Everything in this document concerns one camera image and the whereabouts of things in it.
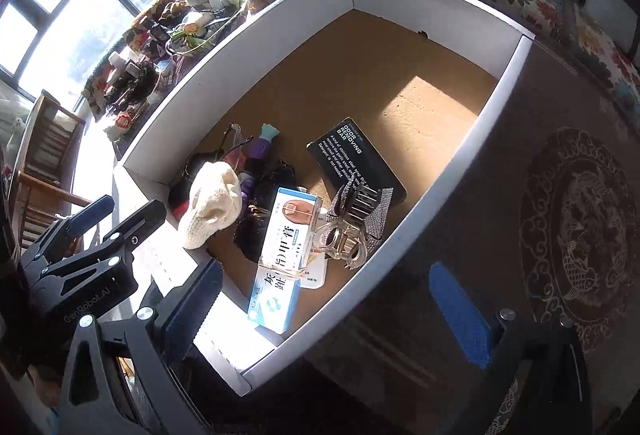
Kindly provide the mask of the black crocheted fabric item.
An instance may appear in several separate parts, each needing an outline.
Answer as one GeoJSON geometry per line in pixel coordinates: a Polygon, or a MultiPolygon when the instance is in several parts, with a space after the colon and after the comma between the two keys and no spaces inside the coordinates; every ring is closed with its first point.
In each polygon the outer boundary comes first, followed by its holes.
{"type": "Polygon", "coordinates": [[[235,226],[232,241],[251,262],[259,262],[274,199],[280,188],[297,188],[294,166],[282,160],[268,165],[255,180],[246,210],[235,226]]]}

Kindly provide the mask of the cluttered windowsill items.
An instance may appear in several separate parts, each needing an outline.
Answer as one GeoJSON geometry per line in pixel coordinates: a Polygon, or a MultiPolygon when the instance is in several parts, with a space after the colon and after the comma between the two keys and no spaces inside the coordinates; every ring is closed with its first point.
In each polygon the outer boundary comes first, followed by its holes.
{"type": "Polygon", "coordinates": [[[98,62],[82,97],[118,152],[194,63],[246,17],[245,0],[157,0],[98,62]]]}

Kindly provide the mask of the cream knitted mesh pouch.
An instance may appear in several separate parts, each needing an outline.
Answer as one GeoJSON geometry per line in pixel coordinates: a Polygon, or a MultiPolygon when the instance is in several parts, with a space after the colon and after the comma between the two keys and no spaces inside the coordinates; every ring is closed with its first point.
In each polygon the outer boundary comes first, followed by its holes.
{"type": "Polygon", "coordinates": [[[188,207],[178,224],[182,247],[202,247],[217,231],[231,226],[241,210],[241,186],[234,169],[227,162],[206,162],[192,182],[188,207]]]}

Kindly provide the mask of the blue white medicine box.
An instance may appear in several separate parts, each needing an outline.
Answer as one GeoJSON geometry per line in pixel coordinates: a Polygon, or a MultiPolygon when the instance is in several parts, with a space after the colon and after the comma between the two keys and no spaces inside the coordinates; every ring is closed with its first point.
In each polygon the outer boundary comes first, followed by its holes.
{"type": "Polygon", "coordinates": [[[321,208],[318,196],[279,188],[258,261],[247,318],[276,334],[290,325],[321,208]]]}

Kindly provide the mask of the silver rhinestone hair claw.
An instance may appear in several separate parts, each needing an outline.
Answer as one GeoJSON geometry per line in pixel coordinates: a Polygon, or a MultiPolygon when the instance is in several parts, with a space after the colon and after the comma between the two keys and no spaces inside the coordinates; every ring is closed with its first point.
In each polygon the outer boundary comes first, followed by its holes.
{"type": "Polygon", "coordinates": [[[314,249],[349,270],[363,266],[382,244],[393,193],[393,188],[372,189],[352,176],[338,189],[316,229],[314,249]]]}

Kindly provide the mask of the white cardboard sorting box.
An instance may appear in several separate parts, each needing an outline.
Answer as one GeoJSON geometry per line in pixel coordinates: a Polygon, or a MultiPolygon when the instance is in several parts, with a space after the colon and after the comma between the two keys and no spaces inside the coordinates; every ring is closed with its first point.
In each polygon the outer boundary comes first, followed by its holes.
{"type": "Polygon", "coordinates": [[[393,192],[380,246],[284,304],[286,329],[250,320],[256,267],[228,233],[194,251],[175,224],[146,242],[162,291],[206,254],[224,289],[195,345],[245,396],[309,355],[322,369],[438,360],[452,342],[426,285],[401,270],[471,167],[521,74],[533,33],[479,0],[278,0],[210,52],[152,114],[115,169],[121,212],[166,200],[186,160],[228,122],[279,132],[270,156],[330,203],[347,181],[393,192]]]}

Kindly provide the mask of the wooden chair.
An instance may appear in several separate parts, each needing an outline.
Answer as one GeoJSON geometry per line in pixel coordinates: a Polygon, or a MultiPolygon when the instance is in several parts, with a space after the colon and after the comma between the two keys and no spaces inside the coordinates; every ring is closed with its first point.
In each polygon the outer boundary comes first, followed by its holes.
{"type": "Polygon", "coordinates": [[[41,94],[26,122],[12,170],[9,211],[22,255],[56,218],[89,201],[73,194],[85,121],[41,94]]]}

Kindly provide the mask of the black thin-frame glasses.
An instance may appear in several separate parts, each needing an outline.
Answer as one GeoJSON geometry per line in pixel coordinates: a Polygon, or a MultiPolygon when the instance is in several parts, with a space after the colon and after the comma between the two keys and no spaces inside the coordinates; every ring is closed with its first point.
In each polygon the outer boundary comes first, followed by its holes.
{"type": "Polygon", "coordinates": [[[226,162],[239,173],[246,159],[244,148],[253,139],[253,136],[243,135],[239,124],[231,123],[224,131],[219,146],[213,151],[194,153],[184,166],[183,174],[193,178],[207,162],[226,162]]]}

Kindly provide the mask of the purple butterfly toy wand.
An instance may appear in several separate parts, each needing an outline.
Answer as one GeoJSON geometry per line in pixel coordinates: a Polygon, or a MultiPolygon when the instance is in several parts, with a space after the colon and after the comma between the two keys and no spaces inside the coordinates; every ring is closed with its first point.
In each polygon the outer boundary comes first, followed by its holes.
{"type": "Polygon", "coordinates": [[[271,155],[273,139],[280,134],[280,130],[271,124],[262,124],[260,135],[248,144],[248,152],[240,174],[240,188],[242,195],[241,216],[246,213],[248,204],[254,192],[256,180],[262,176],[271,155]]]}

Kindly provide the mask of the black rectangular product box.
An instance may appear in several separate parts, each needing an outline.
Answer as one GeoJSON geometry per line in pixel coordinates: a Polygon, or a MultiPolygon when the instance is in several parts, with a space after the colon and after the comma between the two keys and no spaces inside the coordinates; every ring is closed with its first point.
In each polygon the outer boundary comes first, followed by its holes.
{"type": "Polygon", "coordinates": [[[308,143],[306,149],[334,190],[355,178],[374,190],[392,189],[390,205],[402,203],[407,198],[405,186],[350,117],[308,143]]]}

